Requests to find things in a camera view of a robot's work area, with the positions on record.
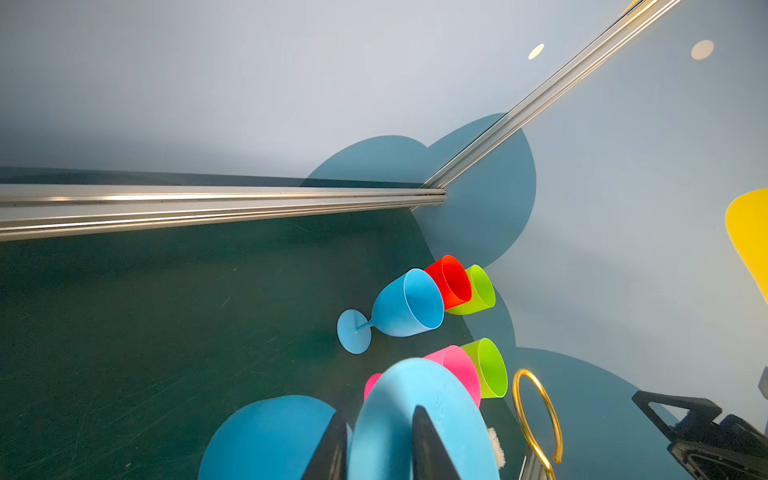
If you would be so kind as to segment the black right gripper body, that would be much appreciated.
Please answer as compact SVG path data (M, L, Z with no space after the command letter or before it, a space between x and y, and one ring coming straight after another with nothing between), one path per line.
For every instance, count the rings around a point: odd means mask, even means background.
M736 415L689 413L672 432L668 451L694 479L767 478L767 436Z

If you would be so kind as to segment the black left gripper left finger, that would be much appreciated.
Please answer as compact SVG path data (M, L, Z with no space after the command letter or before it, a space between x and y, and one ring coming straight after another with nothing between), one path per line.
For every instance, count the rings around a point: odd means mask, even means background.
M339 413L335 413L320 438L301 479L345 480L347 464L347 423Z

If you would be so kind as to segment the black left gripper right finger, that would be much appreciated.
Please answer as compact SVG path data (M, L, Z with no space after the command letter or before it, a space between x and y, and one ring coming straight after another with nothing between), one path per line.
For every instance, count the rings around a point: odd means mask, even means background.
M415 480L459 480L459 474L433 424L421 405L411 422L412 471Z

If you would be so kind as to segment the blue wine glass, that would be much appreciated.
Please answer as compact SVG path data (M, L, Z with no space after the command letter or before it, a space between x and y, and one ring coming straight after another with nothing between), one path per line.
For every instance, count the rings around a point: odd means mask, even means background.
M373 329L402 338L435 330L443 321L444 303L437 284L426 271L413 268L382 289L369 318L355 309L342 312L337 337L346 351L362 354L371 344Z
M214 433L199 467L201 479L301 479L331 417L348 428L346 479L414 479L411 422L426 408L460 479L499 476L485 421L470 404L413 405L384 391L362 405L353 426L329 404L304 395L251 403Z

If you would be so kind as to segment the green wine glass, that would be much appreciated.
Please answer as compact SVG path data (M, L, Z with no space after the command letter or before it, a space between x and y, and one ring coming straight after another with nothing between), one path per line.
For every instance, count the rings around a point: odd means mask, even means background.
M489 338L461 346L470 357L477 373L482 399L503 398L509 387L508 373L502 354Z
M453 315L471 315L493 308L496 305L496 293L488 274L479 265L472 265L465 272L471 285L469 302L447 310Z

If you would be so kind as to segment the pink wine glass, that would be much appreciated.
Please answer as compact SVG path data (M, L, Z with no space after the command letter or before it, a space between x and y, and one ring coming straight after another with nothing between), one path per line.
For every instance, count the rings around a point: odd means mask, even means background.
M469 354L457 345L426 356L398 360L384 371L372 374L363 389L363 404L374 396L383 396L384 391L413 405L426 401L426 405L437 407L445 401L463 408L472 404L479 410L482 402L476 367Z

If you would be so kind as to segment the red wine glass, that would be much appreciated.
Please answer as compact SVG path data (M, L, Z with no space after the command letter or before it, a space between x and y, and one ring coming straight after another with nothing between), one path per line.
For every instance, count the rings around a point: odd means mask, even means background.
M445 255L425 269L437 285L446 311L468 303L472 298L469 275L453 256Z

